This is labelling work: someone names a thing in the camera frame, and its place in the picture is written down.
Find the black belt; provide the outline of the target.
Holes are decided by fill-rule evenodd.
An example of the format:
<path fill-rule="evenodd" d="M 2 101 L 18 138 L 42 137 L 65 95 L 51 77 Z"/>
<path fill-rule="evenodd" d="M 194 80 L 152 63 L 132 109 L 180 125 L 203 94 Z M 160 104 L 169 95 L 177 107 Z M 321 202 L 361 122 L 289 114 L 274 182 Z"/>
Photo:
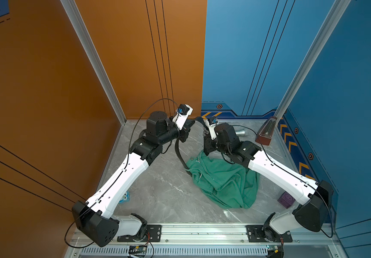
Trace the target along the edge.
<path fill-rule="evenodd" d="M 194 120 L 195 123 L 200 123 L 200 125 L 202 126 L 203 128 L 203 132 L 204 134 L 208 134 L 208 128 L 207 126 L 205 125 L 205 122 L 204 122 L 204 118 L 203 117 L 197 117 L 197 118 L 194 118 L 194 119 L 191 119 L 191 120 Z M 175 153 L 177 155 L 177 158 L 179 159 L 179 161 L 181 162 L 183 168 L 185 169 L 186 173 L 189 175 L 189 176 L 192 176 L 192 173 L 190 172 L 190 168 L 187 166 L 186 164 L 186 161 L 184 160 L 184 157 L 183 157 L 183 151 L 181 150 L 180 148 L 180 143 L 182 143 L 181 141 L 175 141 Z"/>

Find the green trousers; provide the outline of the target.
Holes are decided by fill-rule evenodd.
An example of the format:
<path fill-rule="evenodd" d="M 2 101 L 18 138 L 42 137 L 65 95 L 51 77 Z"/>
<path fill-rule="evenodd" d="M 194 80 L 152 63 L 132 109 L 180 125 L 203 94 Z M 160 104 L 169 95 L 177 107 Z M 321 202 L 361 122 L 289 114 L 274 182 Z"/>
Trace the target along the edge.
<path fill-rule="evenodd" d="M 257 199 L 260 174 L 239 164 L 209 158 L 203 151 L 186 162 L 193 183 L 223 209 L 248 209 Z"/>

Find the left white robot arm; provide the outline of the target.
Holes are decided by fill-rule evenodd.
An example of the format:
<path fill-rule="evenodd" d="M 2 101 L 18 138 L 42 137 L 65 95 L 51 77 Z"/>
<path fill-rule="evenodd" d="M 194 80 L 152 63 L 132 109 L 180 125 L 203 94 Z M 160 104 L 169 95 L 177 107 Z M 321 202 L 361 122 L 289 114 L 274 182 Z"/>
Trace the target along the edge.
<path fill-rule="evenodd" d="M 114 211 L 135 180 L 163 153 L 163 145 L 175 139 L 186 139 L 193 109 L 180 105 L 174 117 L 154 111 L 147 119 L 146 129 L 131 144 L 126 158 L 114 174 L 87 201 L 78 201 L 72 208 L 77 228 L 99 247 L 115 237 L 132 236 L 142 240 L 147 221 L 137 214 L 116 216 Z"/>

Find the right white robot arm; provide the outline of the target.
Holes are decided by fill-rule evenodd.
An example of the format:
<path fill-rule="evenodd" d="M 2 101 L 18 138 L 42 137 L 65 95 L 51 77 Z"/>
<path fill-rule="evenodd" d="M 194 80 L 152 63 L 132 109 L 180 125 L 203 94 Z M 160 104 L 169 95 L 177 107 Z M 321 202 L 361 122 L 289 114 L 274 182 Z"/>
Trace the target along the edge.
<path fill-rule="evenodd" d="M 317 182 L 281 164 L 251 141 L 241 141 L 233 125 L 203 120 L 204 151 L 218 151 L 232 163 L 261 174 L 282 188 L 295 199 L 296 207 L 285 212 L 273 213 L 262 230 L 268 241 L 275 242 L 294 229 L 305 228 L 320 232 L 327 218 L 331 217 L 333 188 L 326 181 Z"/>

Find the brown wooden metronome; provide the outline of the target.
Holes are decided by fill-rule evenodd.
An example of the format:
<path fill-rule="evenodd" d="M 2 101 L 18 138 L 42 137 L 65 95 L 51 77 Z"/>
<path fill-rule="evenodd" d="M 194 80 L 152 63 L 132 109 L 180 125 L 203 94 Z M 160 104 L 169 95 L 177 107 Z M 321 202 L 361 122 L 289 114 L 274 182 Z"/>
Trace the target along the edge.
<path fill-rule="evenodd" d="M 277 118 L 272 116 L 267 119 L 267 121 L 260 127 L 259 131 L 257 132 L 256 142 L 264 145 L 269 146 L 274 134 L 274 130 L 277 124 Z"/>

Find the light blue toy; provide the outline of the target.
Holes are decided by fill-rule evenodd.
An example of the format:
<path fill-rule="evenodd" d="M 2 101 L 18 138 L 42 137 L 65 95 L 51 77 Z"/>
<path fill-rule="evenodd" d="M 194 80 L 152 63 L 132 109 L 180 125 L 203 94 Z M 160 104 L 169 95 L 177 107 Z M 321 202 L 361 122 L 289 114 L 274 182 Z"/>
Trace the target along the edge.
<path fill-rule="evenodd" d="M 129 192 L 125 192 L 119 203 L 129 202 Z"/>

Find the purple cube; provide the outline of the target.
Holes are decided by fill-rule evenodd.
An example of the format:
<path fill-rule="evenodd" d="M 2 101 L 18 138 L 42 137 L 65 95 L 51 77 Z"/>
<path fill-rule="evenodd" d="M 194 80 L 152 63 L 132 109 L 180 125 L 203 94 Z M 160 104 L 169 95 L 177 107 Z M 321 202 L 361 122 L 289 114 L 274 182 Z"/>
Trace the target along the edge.
<path fill-rule="evenodd" d="M 292 207 L 295 203 L 295 199 L 288 193 L 284 192 L 277 200 L 286 209 Z"/>

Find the right green circuit board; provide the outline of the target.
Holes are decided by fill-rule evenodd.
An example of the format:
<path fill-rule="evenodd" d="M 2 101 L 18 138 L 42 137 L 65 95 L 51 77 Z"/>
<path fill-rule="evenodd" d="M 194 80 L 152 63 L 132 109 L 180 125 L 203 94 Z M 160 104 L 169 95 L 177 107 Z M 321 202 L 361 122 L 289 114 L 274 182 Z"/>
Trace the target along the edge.
<path fill-rule="evenodd" d="M 266 258 L 283 258 L 284 257 L 284 248 L 283 246 L 274 246 L 268 250 Z"/>

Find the green circuit board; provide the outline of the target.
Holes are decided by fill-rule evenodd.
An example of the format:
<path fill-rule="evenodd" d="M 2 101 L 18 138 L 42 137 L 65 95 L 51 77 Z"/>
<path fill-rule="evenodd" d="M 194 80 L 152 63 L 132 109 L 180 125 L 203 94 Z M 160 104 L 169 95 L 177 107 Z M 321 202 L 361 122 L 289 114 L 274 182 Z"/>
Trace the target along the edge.
<path fill-rule="evenodd" d="M 268 250 L 266 258 L 283 258 L 284 257 L 284 248 L 283 246 L 274 246 Z"/>
<path fill-rule="evenodd" d="M 128 254 L 145 256 L 147 254 L 147 248 L 146 245 L 129 246 Z"/>

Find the left green circuit board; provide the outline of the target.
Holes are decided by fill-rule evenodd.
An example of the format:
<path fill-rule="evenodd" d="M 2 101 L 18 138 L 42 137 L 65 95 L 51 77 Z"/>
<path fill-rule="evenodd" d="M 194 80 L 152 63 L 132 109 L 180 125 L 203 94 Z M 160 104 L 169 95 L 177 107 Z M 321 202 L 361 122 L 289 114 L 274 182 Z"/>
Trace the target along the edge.
<path fill-rule="evenodd" d="M 146 245 L 129 246 L 128 254 L 145 256 L 147 254 L 147 248 Z"/>

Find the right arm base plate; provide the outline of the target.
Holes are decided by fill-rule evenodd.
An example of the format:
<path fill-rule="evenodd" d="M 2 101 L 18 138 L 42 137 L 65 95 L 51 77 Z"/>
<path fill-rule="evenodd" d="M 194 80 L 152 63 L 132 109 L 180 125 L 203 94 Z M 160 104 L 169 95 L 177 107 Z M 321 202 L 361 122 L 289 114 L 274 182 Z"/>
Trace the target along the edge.
<path fill-rule="evenodd" d="M 250 243 L 292 243 L 291 233 L 277 234 L 274 230 L 263 225 L 247 225 L 246 232 Z"/>

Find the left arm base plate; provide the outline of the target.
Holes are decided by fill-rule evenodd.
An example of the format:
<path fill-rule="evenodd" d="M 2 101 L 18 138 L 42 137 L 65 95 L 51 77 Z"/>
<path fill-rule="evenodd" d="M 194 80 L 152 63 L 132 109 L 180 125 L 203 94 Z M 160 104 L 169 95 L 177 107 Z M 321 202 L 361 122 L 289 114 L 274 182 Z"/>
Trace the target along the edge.
<path fill-rule="evenodd" d="M 158 243 L 161 240 L 162 225 L 159 224 L 147 224 L 142 226 L 138 233 L 135 235 L 123 235 L 117 237 L 117 242 L 151 242 Z"/>

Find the aluminium mounting rail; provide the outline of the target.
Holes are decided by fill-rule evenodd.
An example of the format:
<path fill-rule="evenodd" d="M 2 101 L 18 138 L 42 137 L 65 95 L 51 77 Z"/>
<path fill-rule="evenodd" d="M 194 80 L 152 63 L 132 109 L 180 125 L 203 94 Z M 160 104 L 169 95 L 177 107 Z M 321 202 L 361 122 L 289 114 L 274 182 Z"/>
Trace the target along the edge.
<path fill-rule="evenodd" d="M 151 242 L 117 242 L 114 238 L 105 247 L 99 247 L 76 231 L 66 258 L 265 258 L 274 246 L 283 246 L 285 258 L 345 258 L 337 236 L 327 238 L 324 233 L 304 229 L 290 231 L 293 242 L 250 243 L 244 223 L 198 224 L 159 223 L 161 240 Z M 129 255 L 129 246 L 146 245 L 147 254 Z"/>

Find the left aluminium corner post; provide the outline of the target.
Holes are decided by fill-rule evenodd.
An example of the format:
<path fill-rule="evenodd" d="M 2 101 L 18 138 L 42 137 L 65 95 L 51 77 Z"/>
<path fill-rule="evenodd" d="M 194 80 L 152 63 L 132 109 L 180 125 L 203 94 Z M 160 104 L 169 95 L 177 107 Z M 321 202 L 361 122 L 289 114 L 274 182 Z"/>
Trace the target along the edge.
<path fill-rule="evenodd" d="M 105 70 L 105 67 L 100 59 L 100 56 L 96 50 L 95 44 L 91 38 L 91 35 L 85 25 L 85 22 L 82 18 L 82 15 L 77 7 L 75 1 L 71 0 L 60 0 L 68 19 L 70 20 L 79 41 L 93 67 L 102 88 L 116 114 L 119 122 L 122 125 L 126 124 L 127 118 L 123 112 L 123 108 L 115 94 L 112 83 L 109 79 L 109 76 Z"/>

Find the aluminium corner post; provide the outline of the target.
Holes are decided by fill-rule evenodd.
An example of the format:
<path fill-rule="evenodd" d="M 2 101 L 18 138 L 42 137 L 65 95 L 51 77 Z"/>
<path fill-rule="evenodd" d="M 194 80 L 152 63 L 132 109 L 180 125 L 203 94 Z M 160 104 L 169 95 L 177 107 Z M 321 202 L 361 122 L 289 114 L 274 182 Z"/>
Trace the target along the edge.
<path fill-rule="evenodd" d="M 91 35 L 85 25 L 85 22 L 82 18 L 82 15 L 77 7 L 75 1 L 71 0 L 60 0 L 68 19 L 70 20 L 79 41 L 93 67 L 102 88 L 116 114 L 119 122 L 122 125 L 126 124 L 127 118 L 123 112 L 123 108 L 115 94 L 112 83 L 109 79 L 109 76 L 105 70 L 105 67 L 100 59 L 100 56 L 96 50 L 95 44 L 91 38 Z"/>
<path fill-rule="evenodd" d="M 277 124 L 282 119 L 284 113 L 286 112 L 290 103 L 294 99 L 299 88 L 303 84 L 309 71 L 311 70 L 315 61 L 319 57 L 321 51 L 323 50 L 324 46 L 326 45 L 327 41 L 332 35 L 334 29 L 336 28 L 338 22 L 340 21 L 341 17 L 345 13 L 350 2 L 351 0 L 334 1 L 317 35 L 315 36 L 305 58 L 303 59 L 299 69 L 297 70 L 292 82 L 290 83 L 287 91 L 285 92 L 281 100 L 281 103 L 279 104 L 275 112 Z"/>

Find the right aluminium corner post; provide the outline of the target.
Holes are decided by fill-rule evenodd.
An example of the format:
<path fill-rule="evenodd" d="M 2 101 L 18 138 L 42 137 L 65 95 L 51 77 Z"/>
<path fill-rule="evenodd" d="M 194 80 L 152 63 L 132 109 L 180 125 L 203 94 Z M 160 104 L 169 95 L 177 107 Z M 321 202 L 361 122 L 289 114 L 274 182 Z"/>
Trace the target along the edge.
<path fill-rule="evenodd" d="M 321 51 L 323 50 L 324 46 L 326 45 L 327 41 L 332 35 L 334 29 L 336 28 L 338 22 L 340 21 L 341 17 L 345 13 L 350 2 L 351 0 L 334 1 L 317 35 L 315 36 L 305 58 L 303 59 L 299 69 L 297 70 L 292 82 L 290 83 L 287 91 L 285 92 L 281 100 L 281 103 L 279 104 L 275 112 L 277 124 L 282 119 L 284 113 L 286 112 L 290 103 L 294 99 L 299 88 L 303 84 L 309 71 L 311 70 L 315 61 L 319 57 Z"/>

